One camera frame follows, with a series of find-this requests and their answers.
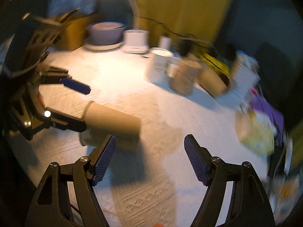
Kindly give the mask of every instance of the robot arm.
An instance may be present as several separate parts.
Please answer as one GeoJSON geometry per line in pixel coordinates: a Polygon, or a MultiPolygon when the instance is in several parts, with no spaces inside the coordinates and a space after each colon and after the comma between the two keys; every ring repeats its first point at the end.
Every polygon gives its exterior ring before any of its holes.
{"type": "MultiPolygon", "coordinates": [[[[25,226],[78,226],[73,223],[67,190],[67,182],[73,182],[84,226],[109,227],[93,187],[103,179],[115,147],[115,137],[109,135],[101,147],[74,164],[60,166],[52,162],[38,185],[25,226]]],[[[193,135],[185,137],[184,148],[197,179],[208,187],[191,227],[215,227],[228,181],[234,186],[226,222],[220,226],[275,226],[266,193],[249,162],[234,165],[212,157],[193,135]]]]}
{"type": "Polygon", "coordinates": [[[40,84],[63,84],[85,95],[90,87],[75,81],[68,70],[44,63],[45,52],[64,29],[64,25],[40,17],[28,15],[16,32],[7,52],[1,84],[3,127],[6,132],[18,130],[26,139],[44,128],[86,130],[82,119],[72,117],[51,108],[45,108],[38,98],[40,84]]]}

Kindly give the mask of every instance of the bowl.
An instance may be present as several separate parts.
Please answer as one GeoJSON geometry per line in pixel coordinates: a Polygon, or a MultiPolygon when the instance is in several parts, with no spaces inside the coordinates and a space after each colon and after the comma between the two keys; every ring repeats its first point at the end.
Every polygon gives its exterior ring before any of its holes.
{"type": "Polygon", "coordinates": [[[95,45],[113,45],[122,40],[125,27],[117,22],[95,23],[86,27],[95,45]]]}

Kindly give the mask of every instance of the white mug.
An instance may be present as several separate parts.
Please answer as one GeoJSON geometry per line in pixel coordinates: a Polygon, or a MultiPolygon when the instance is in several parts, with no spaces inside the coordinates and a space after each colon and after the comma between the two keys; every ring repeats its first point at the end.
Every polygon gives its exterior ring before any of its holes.
{"type": "Polygon", "coordinates": [[[166,79],[167,66],[173,53],[161,48],[151,48],[150,52],[151,58],[147,64],[145,79],[152,83],[160,83],[166,79]]]}

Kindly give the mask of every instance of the yellow package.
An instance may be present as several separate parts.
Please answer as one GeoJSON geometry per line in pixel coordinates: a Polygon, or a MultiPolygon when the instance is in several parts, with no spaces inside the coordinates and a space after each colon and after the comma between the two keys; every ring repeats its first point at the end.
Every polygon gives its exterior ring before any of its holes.
{"type": "Polygon", "coordinates": [[[200,59],[208,64],[215,72],[222,72],[227,76],[230,76],[228,66],[226,66],[221,61],[218,61],[216,58],[210,56],[209,54],[203,53],[203,55],[200,56],[200,59]]]}

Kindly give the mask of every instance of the metal pivot screw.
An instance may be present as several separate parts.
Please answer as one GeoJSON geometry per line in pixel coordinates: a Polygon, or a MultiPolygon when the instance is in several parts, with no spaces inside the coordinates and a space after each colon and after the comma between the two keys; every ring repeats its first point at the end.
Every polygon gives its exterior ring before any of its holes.
{"type": "Polygon", "coordinates": [[[57,163],[56,162],[52,162],[52,163],[50,163],[50,165],[49,165],[51,168],[55,168],[55,167],[57,167],[57,163]]]}
{"type": "Polygon", "coordinates": [[[87,162],[88,161],[88,157],[87,156],[83,156],[80,158],[81,162],[87,162]]]}
{"type": "Polygon", "coordinates": [[[221,159],[218,156],[213,156],[212,161],[215,163],[219,163],[221,161],[221,159]]]}
{"type": "Polygon", "coordinates": [[[244,161],[243,164],[244,164],[244,166],[247,167],[247,168],[250,168],[250,167],[251,167],[251,163],[249,163],[248,161],[244,161]]]}

